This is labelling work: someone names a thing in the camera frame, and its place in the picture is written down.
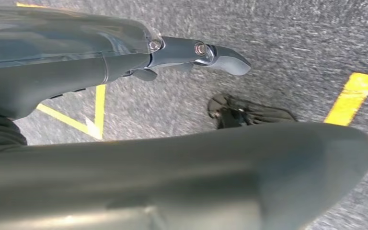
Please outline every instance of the yellow road marking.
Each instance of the yellow road marking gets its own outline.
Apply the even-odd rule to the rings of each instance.
[[[79,131],[81,131],[83,133],[91,135],[90,132],[88,131],[88,127],[85,124],[83,124],[79,121],[76,121],[76,120],[72,119],[69,116],[66,116],[66,115],[60,113],[57,110],[54,110],[54,109],[52,109],[48,106],[45,106],[43,104],[39,104],[37,106],[37,109],[42,111],[45,114],[48,114],[48,115],[54,117],[55,119],[57,119],[59,121],[62,121],[64,123],[66,123],[67,125],[70,125],[70,126],[76,128],[76,129],[78,129]]]
[[[39,7],[39,8],[48,8],[48,6],[39,6],[39,5],[34,5],[34,4],[24,4],[24,3],[20,3],[17,2],[16,6],[21,6],[21,7]]]
[[[94,123],[99,129],[99,136],[102,139],[104,135],[104,116],[105,116],[105,93],[106,85],[96,87],[95,93],[95,120]]]
[[[60,113],[46,105],[39,104],[37,109],[41,112],[54,117],[55,119],[66,123],[67,125],[78,129],[79,131],[90,135],[93,138],[101,140],[104,135],[104,112],[105,112],[105,92],[106,86],[99,85],[96,87],[95,92],[95,119],[94,122],[86,119],[87,124],[83,124],[79,121],[72,119],[71,117]]]
[[[353,73],[324,122],[347,126],[368,96],[368,74]]]

